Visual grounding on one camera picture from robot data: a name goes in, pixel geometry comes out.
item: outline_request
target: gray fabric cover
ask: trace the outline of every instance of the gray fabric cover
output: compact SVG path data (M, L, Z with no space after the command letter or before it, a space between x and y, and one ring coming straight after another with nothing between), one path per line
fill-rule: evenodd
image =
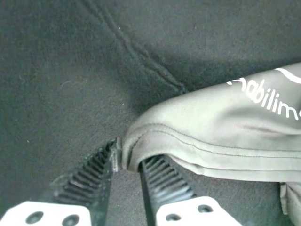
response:
M201 175L281 182L284 214L301 226L301 64L167 100L122 139L123 168L167 154Z

